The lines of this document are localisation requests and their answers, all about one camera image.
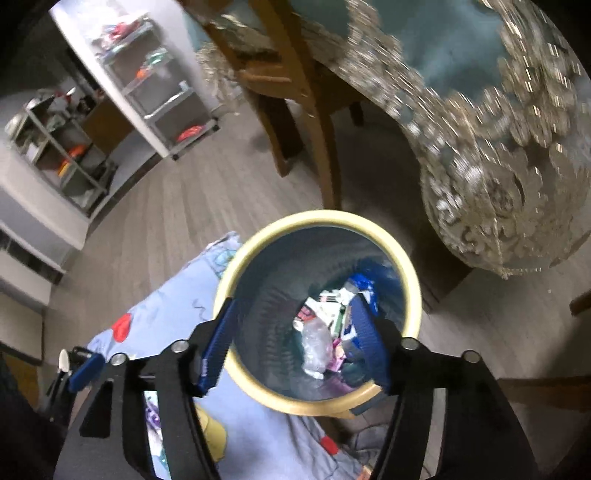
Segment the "light blue blanket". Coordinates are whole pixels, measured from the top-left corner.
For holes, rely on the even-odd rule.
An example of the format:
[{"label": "light blue blanket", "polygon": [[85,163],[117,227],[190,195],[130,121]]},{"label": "light blue blanket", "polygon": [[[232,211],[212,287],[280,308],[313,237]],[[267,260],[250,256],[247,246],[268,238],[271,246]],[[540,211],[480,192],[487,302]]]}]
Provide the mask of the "light blue blanket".
[{"label": "light blue blanket", "polygon": [[[195,326],[212,318],[217,284],[240,247],[235,233],[210,244],[173,278],[129,310],[128,336],[116,342],[113,331],[95,336],[88,348],[109,359],[125,352],[130,358],[157,355]],[[222,372],[209,395],[197,401],[226,430],[225,456],[217,464],[224,480],[356,479],[362,465],[340,450],[326,452],[319,443],[325,433],[311,417],[271,410],[246,395]],[[169,478],[155,462],[156,474]]]}]

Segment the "wooden chair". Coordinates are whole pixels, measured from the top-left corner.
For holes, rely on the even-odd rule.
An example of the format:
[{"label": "wooden chair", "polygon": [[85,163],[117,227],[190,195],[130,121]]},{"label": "wooden chair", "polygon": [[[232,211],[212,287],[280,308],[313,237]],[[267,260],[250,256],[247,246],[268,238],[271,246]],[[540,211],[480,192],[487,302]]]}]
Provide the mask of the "wooden chair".
[{"label": "wooden chair", "polygon": [[[203,11],[199,9],[204,3],[209,13],[217,14],[231,1],[183,1],[189,13],[192,7]],[[340,170],[330,114],[348,106],[353,123],[362,125],[363,111],[359,101],[363,96],[312,58],[301,34],[300,19],[288,0],[249,0],[249,4],[277,50],[275,58],[245,57],[232,49],[213,23],[200,23],[234,69],[269,136],[275,166],[282,177],[289,173],[288,159],[303,148],[285,100],[294,100],[303,107],[324,208],[340,209]]]},{"label": "wooden chair", "polygon": [[[567,378],[501,378],[499,386],[510,402],[591,411],[591,376]],[[545,480],[587,480],[591,476],[591,423],[582,431]]]}]

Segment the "shelf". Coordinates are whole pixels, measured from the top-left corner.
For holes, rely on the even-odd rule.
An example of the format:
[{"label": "shelf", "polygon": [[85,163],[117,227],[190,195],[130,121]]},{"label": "shelf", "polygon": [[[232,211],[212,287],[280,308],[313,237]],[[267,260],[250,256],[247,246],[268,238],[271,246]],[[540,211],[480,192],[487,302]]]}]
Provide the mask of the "shelf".
[{"label": "shelf", "polygon": [[30,158],[30,156],[29,156],[29,150],[27,150],[25,153],[23,153],[23,155],[24,155],[24,157],[29,162],[31,162],[31,164],[36,165],[37,162],[39,161],[39,159],[45,153],[45,150],[46,150],[46,148],[47,148],[48,145],[49,145],[49,140],[47,138],[45,138],[44,140],[41,141],[41,143],[39,143],[38,145],[36,145],[37,152],[35,153],[35,155],[33,156],[33,158]]},{"label": "shelf", "polygon": [[144,120],[146,120],[147,122],[155,122],[158,119],[160,119],[163,115],[171,111],[174,107],[183,103],[185,99],[187,99],[194,93],[194,90],[186,85],[187,83],[185,81],[181,82],[181,88],[183,88],[183,86],[185,86],[185,88],[183,88],[182,91],[172,96],[162,105],[160,105],[153,113],[145,115]]},{"label": "shelf", "polygon": [[64,185],[62,192],[79,208],[81,208],[82,211],[86,212],[92,203],[94,203],[94,201],[100,195],[105,193],[105,176],[108,175],[110,170],[111,166],[107,166],[107,168],[105,168],[105,172],[97,181],[100,187],[94,186],[85,177],[83,177],[79,171],[74,170],[70,178],[67,180],[67,183]]},{"label": "shelf", "polygon": [[171,149],[171,155],[177,155],[179,152],[183,151],[185,148],[187,148],[190,144],[192,144],[193,142],[199,140],[199,138],[201,138],[202,136],[206,135],[207,133],[209,133],[209,131],[216,125],[216,121],[214,119],[211,119],[210,121],[208,121],[205,125],[203,125],[203,129],[197,134],[197,135],[193,135],[192,137],[186,138],[185,140],[183,140],[182,142],[177,143],[172,149]]},{"label": "shelf", "polygon": [[88,147],[92,144],[88,135],[78,127],[74,120],[67,120],[64,125],[50,133],[67,152],[78,145]]},{"label": "shelf", "polygon": [[[100,154],[99,158],[93,158],[93,153],[98,152]],[[92,177],[93,170],[99,167],[104,161],[106,161],[105,156],[95,147],[95,145],[90,144],[84,154],[82,155],[81,159],[78,160],[78,165]],[[61,178],[60,181],[60,190],[63,190],[66,184],[72,179],[72,177],[76,174],[78,169],[75,166],[68,167],[67,172]]]},{"label": "shelf", "polygon": [[35,115],[37,118],[45,117],[47,115],[47,111],[49,107],[53,103],[54,98],[50,97],[41,101],[38,105],[35,105],[32,108],[25,108],[24,113],[25,117],[21,120],[21,123],[17,127],[16,133],[12,137],[12,142],[17,146],[19,150],[22,149],[22,144],[19,144],[19,139],[23,133],[30,131],[32,128],[36,129],[37,126],[33,119],[31,118],[31,114]]},{"label": "shelf", "polygon": [[164,68],[168,65],[172,60],[174,60],[170,55],[166,55],[166,58],[162,61],[159,61],[156,65],[149,69],[148,73],[145,77],[138,79],[135,78],[131,82],[127,84],[127,86],[121,92],[124,96],[128,96],[131,92],[133,92],[136,88],[142,85],[146,80],[148,80],[157,70]]},{"label": "shelf", "polygon": [[99,56],[99,60],[105,64],[112,63],[120,52],[127,49],[127,47],[129,47],[135,40],[140,38],[145,33],[152,31],[153,29],[154,26],[152,25],[152,22],[144,20],[144,23],[142,25],[140,25],[132,33],[127,35],[123,40],[121,40],[117,45],[112,47],[109,51]]},{"label": "shelf", "polygon": [[102,194],[107,193],[106,185],[109,181],[110,176],[114,173],[114,170],[115,170],[114,165],[107,166],[107,169],[105,170],[105,172],[102,174],[102,176],[99,179],[99,185],[101,185],[105,189],[105,191],[103,192],[99,189],[95,189],[94,192],[92,193],[92,195],[87,199],[87,203],[82,206],[82,208],[85,211],[88,211],[94,205],[94,203],[100,198],[100,196]]},{"label": "shelf", "polygon": [[170,152],[176,150],[179,144],[178,136],[187,128],[205,125],[209,120],[211,117],[207,110],[203,109],[199,96],[192,92],[174,108],[168,108],[154,122],[150,122],[150,126]]},{"label": "shelf", "polygon": [[57,174],[57,170],[41,170],[41,173],[45,175],[47,180],[58,190],[60,190],[61,178]]}]

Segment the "wooden floor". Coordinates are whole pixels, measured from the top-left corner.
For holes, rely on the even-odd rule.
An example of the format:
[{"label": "wooden floor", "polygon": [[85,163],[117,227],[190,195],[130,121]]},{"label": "wooden floor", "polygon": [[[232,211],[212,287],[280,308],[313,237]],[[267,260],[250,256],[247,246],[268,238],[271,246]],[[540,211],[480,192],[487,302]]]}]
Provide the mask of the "wooden floor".
[{"label": "wooden floor", "polygon": [[[363,108],[363,128],[353,127],[347,112],[334,116],[345,209],[382,225],[412,253],[424,229],[417,162],[395,122]],[[283,179],[276,174],[248,106],[226,115],[221,126],[177,162],[156,165],[93,231],[52,295],[44,331],[47,362],[56,363],[61,348],[84,345],[108,328],[227,231],[247,239],[285,215],[321,206],[306,161],[296,162]],[[591,318],[572,318],[569,302],[591,286],[590,267],[588,242],[541,274],[505,281],[473,271],[436,311],[424,314],[420,338],[453,355],[479,351],[497,377],[588,374]],[[379,423],[387,408],[357,422]],[[515,408],[543,468],[560,459],[586,418]]]}]

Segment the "plastic bag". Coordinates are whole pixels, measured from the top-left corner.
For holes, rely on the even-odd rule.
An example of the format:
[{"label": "plastic bag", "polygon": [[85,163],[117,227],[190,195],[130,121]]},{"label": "plastic bag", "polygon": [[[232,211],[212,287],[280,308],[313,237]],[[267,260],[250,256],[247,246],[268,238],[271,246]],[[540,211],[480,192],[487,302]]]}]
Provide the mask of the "plastic bag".
[{"label": "plastic bag", "polygon": [[132,15],[119,17],[116,23],[103,26],[100,35],[100,47],[104,51],[109,51],[141,24],[142,19],[133,18]]},{"label": "plastic bag", "polygon": [[322,380],[323,373],[333,358],[330,330],[318,317],[304,322],[301,344],[304,348],[302,369],[311,377]]}]

